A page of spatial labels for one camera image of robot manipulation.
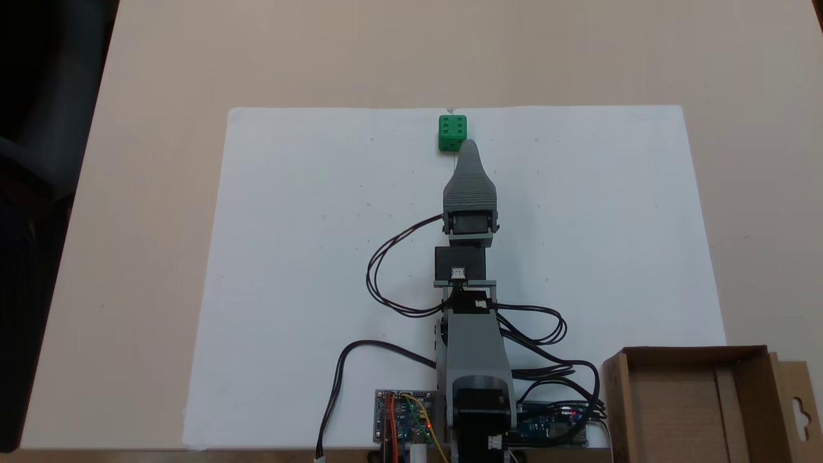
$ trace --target beige table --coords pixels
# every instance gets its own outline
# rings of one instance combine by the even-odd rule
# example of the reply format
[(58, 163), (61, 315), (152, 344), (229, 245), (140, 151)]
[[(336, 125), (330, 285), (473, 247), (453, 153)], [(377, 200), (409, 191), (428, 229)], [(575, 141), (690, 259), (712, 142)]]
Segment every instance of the beige table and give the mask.
[(820, 399), (810, 1), (123, 0), (23, 447), (182, 446), (234, 106), (682, 105), (728, 341)]

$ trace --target green dice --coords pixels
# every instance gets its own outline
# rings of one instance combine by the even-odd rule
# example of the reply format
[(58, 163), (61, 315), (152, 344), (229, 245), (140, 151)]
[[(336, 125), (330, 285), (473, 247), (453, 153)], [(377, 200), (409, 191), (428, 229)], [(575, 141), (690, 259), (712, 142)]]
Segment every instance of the green dice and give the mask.
[(441, 115), (438, 135), (440, 151), (460, 151), (460, 145), (466, 140), (467, 128), (466, 116)]

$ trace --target cable connector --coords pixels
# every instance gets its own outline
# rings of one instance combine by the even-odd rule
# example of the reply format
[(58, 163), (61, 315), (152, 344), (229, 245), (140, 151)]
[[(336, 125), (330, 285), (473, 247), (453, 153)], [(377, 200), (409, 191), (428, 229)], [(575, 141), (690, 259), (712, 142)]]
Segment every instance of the cable connector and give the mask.
[(489, 450), (503, 449), (503, 435), (489, 436)]
[(466, 279), (466, 267), (452, 267), (452, 280), (463, 281)]
[(409, 446), (409, 463), (425, 463), (426, 444), (411, 444)]

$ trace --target yellow wire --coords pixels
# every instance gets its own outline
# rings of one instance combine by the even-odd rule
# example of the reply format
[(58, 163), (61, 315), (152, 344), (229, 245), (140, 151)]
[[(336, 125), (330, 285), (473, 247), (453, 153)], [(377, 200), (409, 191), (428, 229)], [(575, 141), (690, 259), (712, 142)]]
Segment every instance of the yellow wire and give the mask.
[(420, 410), (423, 412), (423, 418), (425, 418), (425, 421), (432, 427), (431, 428), (431, 438), (432, 438), (432, 440), (435, 441), (435, 445), (437, 446), (437, 450), (440, 451), (440, 455), (443, 457), (443, 461), (449, 461), (449, 458), (446, 457), (446, 453), (443, 451), (443, 447), (440, 446), (440, 442), (437, 442), (437, 436), (435, 435), (434, 424), (432, 424), (431, 419), (429, 419), (429, 414), (426, 413), (425, 405), (423, 405), (423, 402), (420, 402), (420, 400), (418, 400), (416, 397), (413, 397), (409, 394), (401, 394), (401, 396), (406, 397), (407, 399), (414, 400), (415, 402), (417, 402), (417, 405), (420, 406)]

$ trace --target gray 3d printed part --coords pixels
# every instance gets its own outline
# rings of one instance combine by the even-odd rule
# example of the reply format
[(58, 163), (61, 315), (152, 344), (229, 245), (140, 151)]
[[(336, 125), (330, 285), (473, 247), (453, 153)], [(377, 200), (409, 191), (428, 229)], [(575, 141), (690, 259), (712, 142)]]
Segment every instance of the gray 3d printed part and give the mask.
[(483, 170), (474, 140), (463, 142), (443, 190), (443, 221), (452, 246), (489, 247), (497, 232), (497, 190)]

